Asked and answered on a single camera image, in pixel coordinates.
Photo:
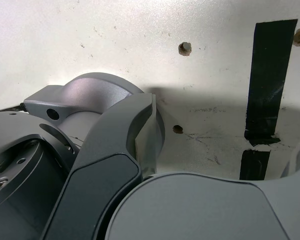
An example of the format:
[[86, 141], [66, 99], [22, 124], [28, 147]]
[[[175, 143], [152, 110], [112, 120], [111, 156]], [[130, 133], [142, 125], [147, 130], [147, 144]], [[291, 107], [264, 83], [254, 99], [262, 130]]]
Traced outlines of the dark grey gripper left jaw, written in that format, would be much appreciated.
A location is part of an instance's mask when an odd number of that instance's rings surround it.
[[135, 139], [154, 105], [153, 94], [133, 94], [100, 116], [79, 150], [42, 239], [105, 238], [115, 209], [143, 180]]

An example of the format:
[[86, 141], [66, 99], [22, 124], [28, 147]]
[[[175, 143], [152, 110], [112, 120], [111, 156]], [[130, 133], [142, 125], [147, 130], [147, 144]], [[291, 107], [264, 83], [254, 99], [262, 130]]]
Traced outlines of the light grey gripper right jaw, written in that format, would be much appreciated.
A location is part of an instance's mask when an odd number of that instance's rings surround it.
[[190, 172], [159, 174], [118, 205], [107, 240], [300, 240], [298, 170], [242, 181]]

